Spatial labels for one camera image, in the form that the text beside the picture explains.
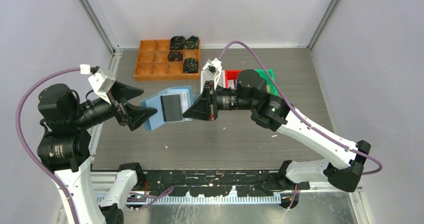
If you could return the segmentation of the dark grey credit card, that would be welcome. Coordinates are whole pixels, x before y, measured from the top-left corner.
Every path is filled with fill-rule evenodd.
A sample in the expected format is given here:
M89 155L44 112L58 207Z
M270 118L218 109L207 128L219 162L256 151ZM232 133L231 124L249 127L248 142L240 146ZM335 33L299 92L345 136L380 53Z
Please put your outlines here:
M163 119L166 123L183 120L181 98L179 94L162 95L160 100Z

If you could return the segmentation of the blue leather card holder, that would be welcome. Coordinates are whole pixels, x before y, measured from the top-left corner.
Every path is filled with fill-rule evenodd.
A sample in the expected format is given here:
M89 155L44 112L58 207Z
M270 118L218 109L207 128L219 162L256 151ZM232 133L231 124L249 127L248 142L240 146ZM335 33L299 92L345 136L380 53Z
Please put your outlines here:
M192 118L183 117L183 113L193 103L192 87L189 85L166 88L142 100L142 107L157 109L157 113L145 122L146 131L154 131L167 123L192 121Z

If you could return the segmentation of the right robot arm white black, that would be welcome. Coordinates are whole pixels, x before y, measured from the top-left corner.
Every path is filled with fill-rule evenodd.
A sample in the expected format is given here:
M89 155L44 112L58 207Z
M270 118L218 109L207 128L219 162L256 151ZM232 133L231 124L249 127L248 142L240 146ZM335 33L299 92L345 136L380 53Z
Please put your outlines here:
M328 182L333 187L354 192L363 175L371 145L353 142L307 119L282 97L270 94L267 82L252 69L241 71L236 89L214 87L212 81L203 85L201 96L183 113L184 118L200 121L217 119L219 111L250 110L251 120L258 126L291 137L320 154L315 161L286 160L276 175L278 187L294 189L305 182Z

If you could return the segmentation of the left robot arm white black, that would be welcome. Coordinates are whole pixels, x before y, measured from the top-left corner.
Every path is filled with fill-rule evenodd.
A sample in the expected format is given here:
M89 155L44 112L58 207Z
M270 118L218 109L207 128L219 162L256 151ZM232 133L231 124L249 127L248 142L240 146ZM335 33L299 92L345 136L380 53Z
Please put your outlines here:
M80 102L79 95L66 84L58 83L44 89L38 96L40 124L44 135L37 148L42 164L68 191L66 213L71 224L122 224L123 210L131 190L146 184L142 166L137 162L121 164L112 188L102 202L96 201L91 178L88 130L115 118L131 131L138 129L157 113L153 107L136 106L130 100L140 96L142 89L116 82L107 92L111 102L102 98Z

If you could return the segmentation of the white plastic bin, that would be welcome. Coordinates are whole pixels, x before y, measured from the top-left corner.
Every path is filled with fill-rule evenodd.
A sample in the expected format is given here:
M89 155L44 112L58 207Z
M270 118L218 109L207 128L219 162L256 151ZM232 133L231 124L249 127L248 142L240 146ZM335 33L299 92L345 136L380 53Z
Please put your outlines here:
M211 80L213 80L213 76L209 75L204 70L202 70L200 72L200 86L199 86L200 93L203 91L205 81L211 81ZM223 87L223 88L227 88L227 84L225 82L225 70L221 71L221 75L220 75L217 83L218 83L217 84L218 86Z

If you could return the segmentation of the red plastic bin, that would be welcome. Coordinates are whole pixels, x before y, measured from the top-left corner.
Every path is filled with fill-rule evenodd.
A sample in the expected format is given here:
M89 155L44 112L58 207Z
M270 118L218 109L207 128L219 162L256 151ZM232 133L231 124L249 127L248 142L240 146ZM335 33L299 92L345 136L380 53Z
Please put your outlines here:
M237 78L239 73L242 70L240 69L229 69L225 70L224 74L224 87L227 89L236 90L237 89Z

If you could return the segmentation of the orange wooden compartment tray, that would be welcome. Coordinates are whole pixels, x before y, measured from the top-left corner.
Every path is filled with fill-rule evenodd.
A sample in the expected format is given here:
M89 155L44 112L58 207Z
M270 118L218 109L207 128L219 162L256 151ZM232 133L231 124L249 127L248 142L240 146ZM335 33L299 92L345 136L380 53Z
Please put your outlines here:
M199 80L201 68L197 73L183 73L186 58L201 61L201 48L182 49L182 61L168 61L170 39L151 39L139 42L133 77L136 81L183 81Z

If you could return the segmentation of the rolled dark belt middle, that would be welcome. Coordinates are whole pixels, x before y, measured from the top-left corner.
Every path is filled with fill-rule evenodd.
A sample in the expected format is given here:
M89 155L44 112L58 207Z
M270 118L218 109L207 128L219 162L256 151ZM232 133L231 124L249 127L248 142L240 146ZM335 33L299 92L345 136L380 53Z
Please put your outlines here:
M183 60L183 53L180 50L170 50L167 58L169 62L181 62Z

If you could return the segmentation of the rolled dark belt top right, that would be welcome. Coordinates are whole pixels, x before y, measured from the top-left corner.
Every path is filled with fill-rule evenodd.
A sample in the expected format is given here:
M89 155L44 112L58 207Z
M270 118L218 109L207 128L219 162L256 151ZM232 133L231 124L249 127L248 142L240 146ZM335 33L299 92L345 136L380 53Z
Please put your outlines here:
M192 35L187 38L184 42L185 50L197 50L199 48L199 37L196 35Z

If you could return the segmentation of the rolled dark belt top left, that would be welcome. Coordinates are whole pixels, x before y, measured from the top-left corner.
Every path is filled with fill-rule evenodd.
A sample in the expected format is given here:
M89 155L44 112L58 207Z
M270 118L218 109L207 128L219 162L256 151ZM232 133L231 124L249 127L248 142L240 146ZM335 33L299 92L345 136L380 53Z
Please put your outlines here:
M184 36L173 36L170 39L169 49L170 50L184 50L186 38Z

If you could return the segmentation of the green plastic bin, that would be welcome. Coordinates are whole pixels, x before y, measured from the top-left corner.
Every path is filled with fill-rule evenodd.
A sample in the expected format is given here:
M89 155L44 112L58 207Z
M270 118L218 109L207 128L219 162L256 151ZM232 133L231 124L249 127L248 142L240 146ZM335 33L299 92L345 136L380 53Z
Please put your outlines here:
M266 80L266 90L268 93L277 96L278 90L276 89L275 85L272 83L272 80L275 80L274 71L272 69L268 69L267 73L271 77L269 77L263 69L255 69L255 71L259 74L259 76Z

